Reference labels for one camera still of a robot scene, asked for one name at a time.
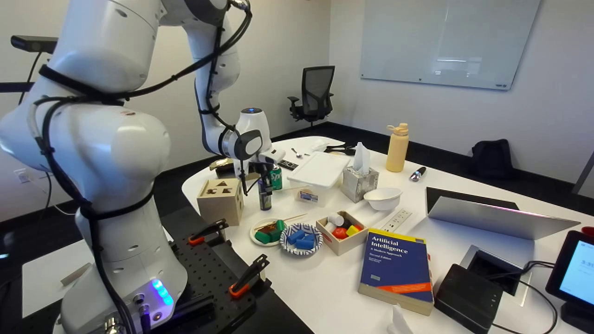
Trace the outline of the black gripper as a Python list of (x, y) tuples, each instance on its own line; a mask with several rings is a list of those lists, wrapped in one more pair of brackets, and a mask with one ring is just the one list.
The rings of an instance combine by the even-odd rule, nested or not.
[(250, 173), (248, 177), (250, 179), (268, 179), (272, 175), (276, 167), (276, 162), (268, 156), (255, 156), (251, 162), (250, 162)]

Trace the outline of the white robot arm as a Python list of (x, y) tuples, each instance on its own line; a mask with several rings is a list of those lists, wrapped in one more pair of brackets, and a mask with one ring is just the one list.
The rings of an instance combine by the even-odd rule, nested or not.
[(55, 175), (79, 205), (75, 221), (96, 264), (62, 301), (57, 334), (146, 334), (175, 316), (188, 271), (164, 234), (155, 179), (172, 140), (160, 119), (131, 110), (147, 95), (159, 30), (188, 34), (205, 147), (250, 160), (264, 147), (218, 116), (238, 80), (235, 45), (248, 32), (227, 13), (250, 0), (71, 0), (58, 47), (21, 106), (3, 117), (3, 149)]

